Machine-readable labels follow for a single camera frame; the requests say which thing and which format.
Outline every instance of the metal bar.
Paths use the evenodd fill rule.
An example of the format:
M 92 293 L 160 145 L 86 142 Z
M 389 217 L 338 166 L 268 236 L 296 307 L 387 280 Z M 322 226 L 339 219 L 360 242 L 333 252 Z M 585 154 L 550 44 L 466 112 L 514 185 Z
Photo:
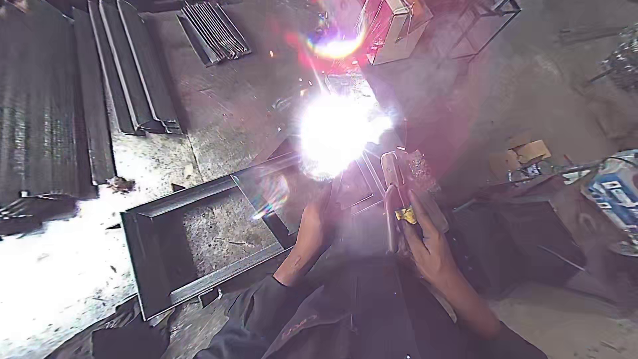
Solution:
M 145 203 L 132 210 L 148 217 L 157 217 L 187 204 L 220 194 L 234 187 L 236 187 L 235 182 L 233 182 L 230 175 L 227 174 L 212 181 L 165 195 L 164 197 Z
M 199 35 L 199 37 L 204 41 L 204 45 L 210 50 L 210 53 L 214 55 L 214 57 L 211 57 L 212 63 L 214 64 L 219 63 L 224 57 L 221 56 L 221 54 L 219 54 L 217 50 L 215 49 L 215 46 L 212 44 L 212 40 L 209 38 L 209 34 L 200 29 L 200 24 L 193 18 L 192 15 L 188 13 L 187 10 L 182 9 L 182 14 L 184 15 L 188 23 L 191 25 L 194 32 L 197 35 Z
M 217 54 L 220 59 L 225 59 L 226 55 L 221 50 L 219 43 L 214 39 L 212 33 L 207 29 L 202 19 L 189 6 L 182 8 L 186 18 L 194 25 L 195 29 L 208 41 L 208 46 Z
M 170 128 L 171 133 L 181 134 L 173 100 L 168 93 L 148 29 L 133 5 L 118 0 L 117 7 L 153 118 Z
M 491 43 L 491 42 L 492 42 L 492 40 L 493 40 L 494 38 L 496 38 L 496 36 L 497 36 L 498 34 L 500 34 L 500 33 L 501 33 L 501 31 L 503 31 L 503 30 L 507 27 L 507 25 L 509 25 L 509 23 L 510 23 L 510 22 L 512 22 L 512 20 L 514 20 L 514 18 L 516 17 L 516 15 L 518 15 L 520 12 L 521 12 L 521 11 L 519 10 L 517 13 L 513 14 L 513 15 L 512 15 L 512 16 L 511 16 L 511 17 L 510 17 L 510 18 L 509 18 L 509 19 L 508 19 L 508 20 L 507 20 L 507 21 L 503 24 L 503 26 L 501 26 L 501 27 L 499 28 L 499 30 L 498 30 L 495 34 L 493 34 L 493 35 L 492 35 L 492 37 L 490 37 L 490 38 L 489 38 L 489 40 L 488 40 L 485 44 L 483 44 L 483 46 L 481 46 L 481 48 L 477 51 L 476 55 L 480 54 L 480 52 L 481 52 L 481 51 L 483 51 L 483 49 L 484 49 L 485 47 L 487 47 L 487 46 L 489 45 L 489 43 Z
M 237 29 L 237 26 L 235 26 L 235 24 L 230 20 L 230 18 L 228 17 L 224 9 L 219 5 L 219 3 L 215 3 L 215 5 L 212 7 L 212 10 L 215 11 L 215 14 L 217 14 L 217 16 L 221 19 L 221 21 L 224 22 L 228 30 L 230 30 L 230 32 L 233 34 L 233 37 L 237 41 L 239 41 L 239 43 L 245 48 L 244 55 L 250 54 L 251 49 L 250 47 L 248 47 L 248 43 L 246 42 L 244 35 L 242 35 L 239 32 L 239 30 Z
M 161 123 L 155 121 L 151 114 L 119 11 L 105 0 L 100 0 L 100 13 L 134 127 L 164 132 Z
M 197 57 L 200 58 L 204 66 L 212 66 L 211 56 L 206 51 L 206 47 L 208 46 L 204 43 L 204 39 L 201 38 L 197 31 L 192 28 L 186 17 L 180 15 L 176 15 L 176 17 L 177 21 L 179 21 L 179 24 L 182 26 L 182 30 L 184 30 L 184 34 L 186 34 L 186 38 L 191 44 L 191 47 L 193 48 L 193 51 L 195 51 Z
M 196 4 L 192 7 L 192 9 L 208 27 L 208 30 L 214 36 L 215 40 L 217 40 L 221 50 L 226 52 L 226 57 L 228 57 L 229 59 L 234 59 L 236 53 L 232 50 L 232 47 L 229 46 L 228 40 L 223 36 L 222 30 L 218 26 L 216 26 L 215 21 L 210 18 L 210 15 L 208 13 L 206 13 L 204 7 Z
M 113 116 L 117 120 L 117 126 L 120 131 L 126 135 L 143 136 L 144 132 L 133 127 L 131 114 L 126 105 L 124 91 L 120 82 L 115 60 L 111 53 L 111 47 L 108 44 L 107 32 L 98 9 L 96 1 L 88 1 L 89 16 L 91 17 L 91 25 L 93 26 L 93 34 L 95 35 L 96 44 L 98 46 L 98 54 L 100 55 L 100 64 L 102 67 L 102 78 L 106 89 L 106 95 L 110 99 L 113 106 Z
M 91 177 L 94 184 L 102 185 L 115 176 L 115 163 L 100 75 L 98 48 L 89 14 L 76 8 L 72 11 Z
M 238 58 L 244 52 L 241 44 L 237 41 L 237 39 L 233 37 L 233 34 L 230 32 L 229 28 L 226 27 L 226 24 L 224 24 L 224 22 L 215 14 L 210 3 L 203 3 L 199 5 L 204 10 L 204 12 L 211 17 L 211 20 L 217 25 L 220 34 L 224 36 L 228 45 L 235 50 L 235 58 Z

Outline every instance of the steel frame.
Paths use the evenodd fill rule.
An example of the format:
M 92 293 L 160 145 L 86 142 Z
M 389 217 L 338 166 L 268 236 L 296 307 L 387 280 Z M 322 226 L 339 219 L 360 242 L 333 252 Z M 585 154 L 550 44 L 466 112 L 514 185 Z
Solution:
M 512 7 L 514 8 L 514 10 L 506 10 L 503 11 L 503 7 L 506 4 L 510 4 L 512 5 Z M 480 7 L 483 10 L 486 11 L 486 13 L 479 13 L 476 10 L 476 7 Z M 509 23 L 514 20 L 514 18 L 516 17 L 516 15 L 518 15 L 523 9 L 521 9 L 521 7 L 518 5 L 518 3 L 516 2 L 516 0 L 501 0 L 501 2 L 496 5 L 496 7 L 494 7 L 494 9 L 490 9 L 488 8 L 485 4 L 483 4 L 481 2 L 481 0 L 469 0 L 468 4 L 465 6 L 465 8 L 463 9 L 463 11 L 461 11 L 460 15 L 459 15 L 459 19 L 461 19 L 463 17 L 463 15 L 465 15 L 465 13 L 467 13 L 468 11 L 471 11 L 474 14 L 474 19 L 472 20 L 471 24 L 466 28 L 466 29 L 462 29 L 463 33 L 461 34 L 461 36 L 459 36 L 458 40 L 456 40 L 456 42 L 454 43 L 454 45 L 450 48 L 450 50 L 448 50 L 446 57 L 450 57 L 452 51 L 454 51 L 454 49 L 456 49 L 456 47 L 461 43 L 461 41 L 463 41 L 464 38 L 466 38 L 468 40 L 468 43 L 470 43 L 470 46 L 472 47 L 472 49 L 475 49 L 474 44 L 472 44 L 472 42 L 470 41 L 470 39 L 467 37 L 468 34 L 470 33 L 470 31 L 472 30 L 472 28 L 474 28 L 474 25 L 476 25 L 476 23 L 484 18 L 484 17 L 493 17 L 493 16 L 501 16 L 504 17 L 506 15 L 511 15 L 509 19 L 507 19 L 507 21 L 501 25 L 501 27 L 488 39 L 487 42 L 485 42 L 478 50 L 476 50 L 473 54 L 467 54 L 467 55 L 461 55 L 461 56 L 455 56 L 452 57 L 452 59 L 465 59 L 465 58 L 469 58 L 470 61 L 474 60 L 474 58 L 480 54 L 481 51 L 483 51 L 484 48 L 486 48 L 489 43 L 492 42 L 492 40 L 494 40 L 494 38 L 496 38 L 496 36 L 498 34 L 501 33 L 501 31 L 503 31 L 508 25 Z
M 148 320 L 187 300 L 209 292 L 222 282 L 287 251 L 293 247 L 297 240 L 297 232 L 290 233 L 276 213 L 270 210 L 262 217 L 262 220 L 275 235 L 277 243 L 172 290 L 165 273 L 165 265 L 170 263 L 166 263 L 160 253 L 160 243 L 170 241 L 170 238 L 165 238 L 162 231 L 156 230 L 156 226 L 159 223 L 165 222 L 166 217 L 162 218 L 162 215 L 179 210 L 202 199 L 212 199 L 221 196 L 226 191 L 234 188 L 239 188 L 246 195 L 247 186 L 252 185 L 252 183 L 246 183 L 246 179 L 252 178 L 253 174 L 255 176 L 257 174 L 266 176 L 287 167 L 298 165 L 299 162 L 299 154 L 289 152 L 260 165 L 251 166 L 212 181 L 174 192 L 121 213 L 122 226 L 126 233 L 126 241 L 131 254 L 140 308 L 144 320 Z M 351 205 L 354 208 L 353 216 L 382 202 L 384 193 L 383 185 L 366 153 L 357 160 L 357 165 L 362 171 L 372 194 Z M 263 198 L 260 198 L 259 201 L 261 202 L 253 200 L 251 204 L 255 208 L 265 204 Z

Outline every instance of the metal angle bar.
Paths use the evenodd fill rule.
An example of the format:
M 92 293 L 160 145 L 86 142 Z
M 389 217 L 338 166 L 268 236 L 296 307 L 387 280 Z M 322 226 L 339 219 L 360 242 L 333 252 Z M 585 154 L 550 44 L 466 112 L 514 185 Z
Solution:
M 155 121 L 151 114 L 119 11 L 105 0 L 100 0 L 100 14 L 134 127 L 148 132 L 164 132 L 161 123 Z
M 208 46 L 204 43 L 204 39 L 201 38 L 201 36 L 197 33 L 197 31 L 195 31 L 195 29 L 193 29 L 186 17 L 180 15 L 176 15 L 176 17 L 177 21 L 179 21 L 179 24 L 182 26 L 182 30 L 184 30 L 184 34 L 186 34 L 186 38 L 191 44 L 191 47 L 193 48 L 193 51 L 195 51 L 197 57 L 200 58 L 204 66 L 212 66 L 211 55 L 208 53 L 208 51 L 206 51 L 206 48 Z
M 167 131 L 181 134 L 177 113 L 144 21 L 137 9 L 126 1 L 118 0 L 117 7 L 153 118 L 165 127 L 171 127 Z
M 204 37 L 208 41 L 208 46 L 215 52 L 215 54 L 217 54 L 217 57 L 220 60 L 225 59 L 226 56 L 220 49 L 219 44 L 214 39 L 211 32 L 206 28 L 206 26 L 202 22 L 202 19 L 200 19 L 200 17 L 195 12 L 193 12 L 193 9 L 191 9 L 190 7 L 184 7 L 182 8 L 182 12 L 185 14 L 186 18 L 191 22 L 191 24 L 194 25 L 195 29 L 200 33 L 200 35 L 202 35 L 202 37 Z
M 220 54 L 218 52 L 218 50 L 215 48 L 210 34 L 208 34 L 206 31 L 203 31 L 201 29 L 201 25 L 198 22 L 198 20 L 194 19 L 192 14 L 190 14 L 189 10 L 187 9 L 182 9 L 182 14 L 184 14 L 184 16 L 186 17 L 186 20 L 189 22 L 189 24 L 191 24 L 191 27 L 193 28 L 193 30 L 195 31 L 196 34 L 199 35 L 199 37 L 201 37 L 201 39 L 204 41 L 206 47 L 210 50 L 210 52 L 212 52 L 215 57 L 211 58 L 213 63 L 218 63 L 220 62 L 222 59 L 224 59 L 223 55 Z
M 243 52 L 244 49 L 241 47 L 241 44 L 233 37 L 230 30 L 226 27 L 226 25 L 218 18 L 217 15 L 212 10 L 212 6 L 210 3 L 199 4 L 199 7 L 203 9 L 203 11 L 208 14 L 211 21 L 217 26 L 221 36 L 224 37 L 228 46 L 234 49 L 235 58 L 238 58 Z
M 215 52 L 218 54 L 219 58 L 221 59 L 225 59 L 226 58 L 226 54 L 225 51 L 222 49 L 221 45 L 219 44 L 219 40 L 215 37 L 215 35 L 212 33 L 211 29 L 209 28 L 209 26 L 204 22 L 201 14 L 199 14 L 199 11 L 196 11 L 195 8 L 186 3 L 186 5 L 184 6 L 184 8 L 182 8 L 182 12 L 187 13 L 190 16 L 191 21 L 196 21 L 199 28 L 198 30 L 201 33 L 204 33 L 207 35 L 209 41 L 210 41 L 210 46 L 213 50 L 215 50 Z
M 219 3 L 215 3 L 212 9 L 213 11 L 215 11 L 217 16 L 221 19 L 221 21 L 224 22 L 224 24 L 226 24 L 226 27 L 233 34 L 234 38 L 237 39 L 237 41 L 239 41 L 239 43 L 241 43 L 241 45 L 246 49 L 244 55 L 251 53 L 251 49 L 248 47 L 248 44 L 246 43 L 246 39 L 244 38 L 244 35 L 242 35 L 239 32 L 239 30 L 237 29 L 237 26 L 233 24 L 233 22 L 230 20 L 230 18 L 228 17 L 224 9 L 222 9 L 222 7 L 219 5 Z
M 115 163 L 108 128 L 107 108 L 104 102 L 98 48 L 89 14 L 76 8 L 73 8 L 72 12 L 84 122 L 89 143 L 91 177 L 94 184 L 102 185 L 115 176 Z
M 198 8 L 201 9 L 204 17 L 209 19 L 209 22 L 215 30 L 218 38 L 225 45 L 226 49 L 232 54 L 232 58 L 237 59 L 242 50 L 234 44 L 233 40 L 231 39 L 230 33 L 225 29 L 224 25 L 215 17 L 215 15 L 212 13 L 212 11 L 210 11 L 210 9 L 208 9 L 207 6 L 199 4 Z
M 204 26 L 207 28 L 208 32 L 211 34 L 212 38 L 215 39 L 215 42 L 216 44 L 218 44 L 219 49 L 222 52 L 224 52 L 225 57 L 233 58 L 234 57 L 233 52 L 230 49 L 228 49 L 224 43 L 222 43 L 222 39 L 219 36 L 219 31 L 212 24 L 207 14 L 205 14 L 204 11 L 197 6 L 191 6 L 191 10 L 202 21 Z
M 96 1 L 88 1 L 88 5 L 93 34 L 95 35 L 98 54 L 100 55 L 102 78 L 104 79 L 104 85 L 107 90 L 106 96 L 110 98 L 110 102 L 112 103 L 113 115 L 117 120 L 117 125 L 123 134 L 143 136 L 143 131 L 133 128 L 131 114 L 126 105 L 124 91 L 122 90 L 122 84 L 120 83 L 117 68 L 115 67 L 115 60 L 113 59 L 113 54 L 108 44 L 107 33 L 100 15 L 100 10 L 98 9 L 98 4 Z

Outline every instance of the dark work shirt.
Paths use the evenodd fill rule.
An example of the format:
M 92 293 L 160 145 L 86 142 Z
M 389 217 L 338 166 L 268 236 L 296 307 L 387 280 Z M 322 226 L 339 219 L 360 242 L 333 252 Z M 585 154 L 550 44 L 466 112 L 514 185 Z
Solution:
M 196 359 L 547 358 L 503 324 L 497 338 L 478 339 L 392 257 L 353 263 L 310 290 L 269 276 L 228 317 Z

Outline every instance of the debris on floor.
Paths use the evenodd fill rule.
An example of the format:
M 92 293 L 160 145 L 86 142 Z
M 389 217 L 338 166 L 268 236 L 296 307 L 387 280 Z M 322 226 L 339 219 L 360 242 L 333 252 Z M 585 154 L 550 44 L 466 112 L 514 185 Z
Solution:
M 113 190 L 113 192 L 119 193 L 128 193 L 135 189 L 135 180 L 127 180 L 124 177 L 115 176 L 108 180 L 108 187 Z

